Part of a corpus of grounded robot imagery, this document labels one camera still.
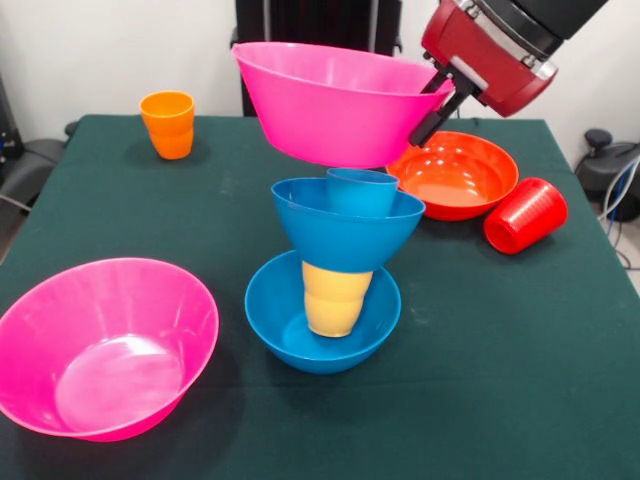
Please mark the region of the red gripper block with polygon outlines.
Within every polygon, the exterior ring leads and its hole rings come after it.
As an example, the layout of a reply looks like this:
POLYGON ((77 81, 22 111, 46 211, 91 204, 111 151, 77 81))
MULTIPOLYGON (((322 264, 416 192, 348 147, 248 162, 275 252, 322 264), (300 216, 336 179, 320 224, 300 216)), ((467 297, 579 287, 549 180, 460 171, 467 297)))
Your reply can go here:
POLYGON ((554 80, 558 39, 512 1, 442 1, 422 37, 437 73, 421 94, 455 93, 409 135, 423 147, 469 97, 503 117, 535 100, 554 80))

